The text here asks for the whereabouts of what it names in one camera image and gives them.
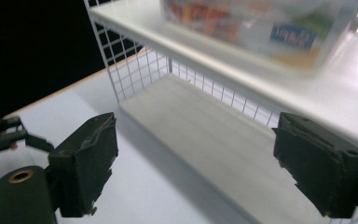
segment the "wire mesh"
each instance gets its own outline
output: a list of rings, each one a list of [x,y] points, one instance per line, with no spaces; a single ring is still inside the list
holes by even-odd
[[[85,0],[86,7],[115,0]],[[101,21],[92,21],[101,54],[119,102],[147,88],[166,74],[172,73],[233,109],[240,111],[268,128],[277,127],[280,111],[262,106],[257,101],[240,95],[196,70],[162,53],[142,45],[120,30],[107,27]],[[358,209],[351,219],[331,219],[331,224],[358,224]]]

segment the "plastic container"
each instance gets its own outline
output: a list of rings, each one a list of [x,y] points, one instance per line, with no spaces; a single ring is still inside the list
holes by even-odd
[[[167,21],[253,54],[263,65],[321,68],[358,0],[161,0]]]

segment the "white shelf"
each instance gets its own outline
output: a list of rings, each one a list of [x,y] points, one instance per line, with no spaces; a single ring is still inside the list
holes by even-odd
[[[260,69],[227,45],[166,23],[159,0],[123,0],[95,7],[91,19],[155,48],[202,74],[272,107],[324,123],[358,145],[358,37],[312,76]]]
[[[328,223],[273,157],[272,130],[179,77],[167,75],[120,107],[249,222]]]

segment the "shelf bottom panel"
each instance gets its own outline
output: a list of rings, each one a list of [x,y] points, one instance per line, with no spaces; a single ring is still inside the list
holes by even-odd
[[[328,223],[273,157],[272,130],[179,77],[165,76],[120,108],[251,221]]]

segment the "blue label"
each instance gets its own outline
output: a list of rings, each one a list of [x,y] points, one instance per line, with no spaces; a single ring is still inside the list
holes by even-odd
[[[309,49],[315,39],[315,33],[296,25],[274,25],[270,39],[293,47]]]

